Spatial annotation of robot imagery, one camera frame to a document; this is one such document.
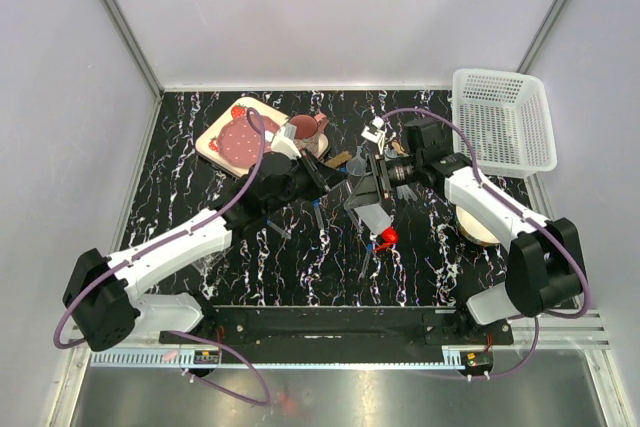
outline cup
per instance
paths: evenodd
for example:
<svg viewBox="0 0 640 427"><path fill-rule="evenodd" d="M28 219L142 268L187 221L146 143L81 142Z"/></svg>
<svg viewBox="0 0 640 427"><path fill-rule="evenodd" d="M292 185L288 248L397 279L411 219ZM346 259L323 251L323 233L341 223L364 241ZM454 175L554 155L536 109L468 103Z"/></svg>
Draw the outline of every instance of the cup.
<svg viewBox="0 0 640 427"><path fill-rule="evenodd" d="M322 113L315 117L310 115L295 115L287 122L296 128L293 143L298 150L307 149L317 157L320 145L320 135L322 135L324 129L329 124L327 116Z"/></svg>

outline table surface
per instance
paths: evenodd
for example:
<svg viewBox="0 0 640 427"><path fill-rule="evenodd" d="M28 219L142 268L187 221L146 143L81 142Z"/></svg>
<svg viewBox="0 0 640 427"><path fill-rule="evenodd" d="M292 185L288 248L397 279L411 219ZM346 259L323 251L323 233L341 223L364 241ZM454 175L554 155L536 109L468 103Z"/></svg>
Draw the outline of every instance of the table surface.
<svg viewBox="0 0 640 427"><path fill-rule="evenodd" d="M122 248L166 232L208 207L234 178L217 170L195 151L195 140L236 99L252 96L278 110L327 114L331 154L355 153L360 132L374 115L399 107L427 108L451 117L448 91L344 92L185 92L166 94ZM402 135L404 114L393 118ZM451 137L446 129L444 134ZM524 182L494 181L528 205ZM291 240L264 226L224 254L205 257L154 287L154 293L200 292L216 305L430 306L455 305L504 280L506 252L483 248L461 237L451 204L414 186L417 202L391 199L383 204L394 219L400 241L374 254L360 276L371 243L360 235L342 208L343 185L321 199L326 233L321 234L310 202L295 202L270 219L291 233Z"/></svg>
<svg viewBox="0 0 640 427"><path fill-rule="evenodd" d="M496 369L519 360L500 352ZM516 375L471 384L420 371L262 370L274 402L266 408L189 385L172 369L91 367L71 425L605 426L586 362L581 352L541 350ZM262 398L246 370L219 370L209 379Z"/></svg>

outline white plastic basket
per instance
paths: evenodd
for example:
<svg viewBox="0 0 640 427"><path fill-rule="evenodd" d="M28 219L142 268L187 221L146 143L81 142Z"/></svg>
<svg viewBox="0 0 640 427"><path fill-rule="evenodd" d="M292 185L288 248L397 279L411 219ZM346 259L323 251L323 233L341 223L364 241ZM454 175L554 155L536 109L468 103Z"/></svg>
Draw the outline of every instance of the white plastic basket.
<svg viewBox="0 0 640 427"><path fill-rule="evenodd" d="M549 104L540 79L460 69L453 74L452 107L453 123L471 140L485 174L524 179L555 168ZM469 155L455 134L453 148Z"/></svg>

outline white robotic arm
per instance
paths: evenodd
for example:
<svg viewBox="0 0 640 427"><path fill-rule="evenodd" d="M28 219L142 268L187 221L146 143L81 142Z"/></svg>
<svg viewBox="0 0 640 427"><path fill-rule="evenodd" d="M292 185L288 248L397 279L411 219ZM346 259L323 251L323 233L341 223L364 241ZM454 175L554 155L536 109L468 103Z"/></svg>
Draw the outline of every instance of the white robotic arm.
<svg viewBox="0 0 640 427"><path fill-rule="evenodd" d="M379 146L384 137L382 125L381 119L376 119L365 128L363 137ZM533 212L483 174L479 182L469 159L451 154L450 142L443 139L433 120L412 120L404 128L410 155L390 160L370 155L371 171L355 187L345 207L378 203L389 198L393 188L419 182L484 225L509 254L506 281L466 299L461 313L466 326L473 329L516 315L532 317L582 291L567 258L547 239L547 235L555 238L584 272L575 225L567 219L550 221ZM529 221L544 226L546 235Z"/></svg>

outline white wall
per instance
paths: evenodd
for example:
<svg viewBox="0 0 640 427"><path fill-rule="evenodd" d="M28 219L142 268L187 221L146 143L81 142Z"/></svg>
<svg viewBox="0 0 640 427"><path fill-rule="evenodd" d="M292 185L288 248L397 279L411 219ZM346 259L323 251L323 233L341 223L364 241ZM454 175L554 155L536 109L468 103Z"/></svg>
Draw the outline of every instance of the white wall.
<svg viewBox="0 0 640 427"><path fill-rule="evenodd" d="M451 85L514 70L552 0L118 0L168 88Z"/></svg>
<svg viewBox="0 0 640 427"><path fill-rule="evenodd" d="M572 0L533 66L547 89L557 216L579 229L594 299L640 415L640 0Z"/></svg>
<svg viewBox="0 0 640 427"><path fill-rule="evenodd" d="M99 0L0 12L0 424L31 427L66 282L110 248L153 99Z"/></svg>

